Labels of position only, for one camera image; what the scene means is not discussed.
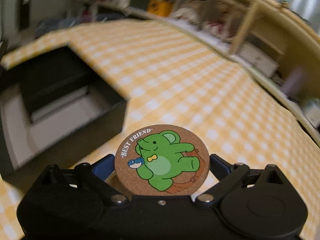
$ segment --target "blue bird illustration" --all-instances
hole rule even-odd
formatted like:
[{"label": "blue bird illustration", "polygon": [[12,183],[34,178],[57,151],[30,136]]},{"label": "blue bird illustration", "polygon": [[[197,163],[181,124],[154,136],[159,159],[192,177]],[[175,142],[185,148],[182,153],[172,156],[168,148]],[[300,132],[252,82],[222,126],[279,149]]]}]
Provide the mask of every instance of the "blue bird illustration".
[{"label": "blue bird illustration", "polygon": [[138,157],[135,160],[128,161],[128,166],[132,169],[137,169],[144,163],[145,163],[144,159],[142,157]]}]

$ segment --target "round cork coaster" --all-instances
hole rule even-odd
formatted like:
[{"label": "round cork coaster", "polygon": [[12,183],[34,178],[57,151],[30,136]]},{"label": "round cork coaster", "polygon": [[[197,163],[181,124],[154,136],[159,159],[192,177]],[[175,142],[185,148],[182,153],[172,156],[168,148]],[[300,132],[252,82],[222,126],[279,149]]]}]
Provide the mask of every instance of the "round cork coaster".
[{"label": "round cork coaster", "polygon": [[158,124],[130,134],[119,146],[115,171],[134,195],[191,195],[209,172],[201,139],[174,125]]}]

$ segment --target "white box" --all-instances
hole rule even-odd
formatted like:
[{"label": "white box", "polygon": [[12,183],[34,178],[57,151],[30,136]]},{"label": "white box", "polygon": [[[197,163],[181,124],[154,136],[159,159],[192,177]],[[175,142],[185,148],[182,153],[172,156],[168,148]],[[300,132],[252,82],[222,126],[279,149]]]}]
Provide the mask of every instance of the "white box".
[{"label": "white box", "polygon": [[320,100],[318,98],[311,99],[302,108],[303,114],[314,128],[320,126]]},{"label": "white box", "polygon": [[272,77],[273,73],[278,68],[276,62],[249,42],[243,44],[239,55],[258,68],[267,77]]}]

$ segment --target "yellow bow tie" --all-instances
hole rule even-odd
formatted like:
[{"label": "yellow bow tie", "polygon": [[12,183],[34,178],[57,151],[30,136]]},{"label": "yellow bow tie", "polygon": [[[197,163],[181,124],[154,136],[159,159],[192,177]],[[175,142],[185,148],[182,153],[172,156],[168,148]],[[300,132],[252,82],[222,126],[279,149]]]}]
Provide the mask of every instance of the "yellow bow tie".
[{"label": "yellow bow tie", "polygon": [[153,154],[151,157],[148,157],[147,160],[148,160],[148,162],[152,162],[152,160],[156,160],[157,158],[158,158],[158,156]]}]

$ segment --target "cloth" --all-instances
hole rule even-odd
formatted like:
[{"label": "cloth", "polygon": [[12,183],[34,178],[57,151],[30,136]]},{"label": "cloth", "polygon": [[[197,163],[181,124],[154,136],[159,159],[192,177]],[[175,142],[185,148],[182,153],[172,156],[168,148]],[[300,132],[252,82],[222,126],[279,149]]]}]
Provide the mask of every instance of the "cloth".
[{"label": "cloth", "polygon": [[[130,101],[124,130],[81,162],[94,163],[135,130],[174,124],[195,133],[209,153],[254,169],[275,163],[308,207],[301,237],[314,239],[320,222],[320,149],[239,65],[169,24],[120,20],[49,33],[6,55],[11,68],[68,44]],[[209,173],[200,194],[217,179]]]},{"label": "cloth", "polygon": [[23,193],[4,182],[0,176],[0,239],[18,240],[24,234],[17,220],[16,212]]}]

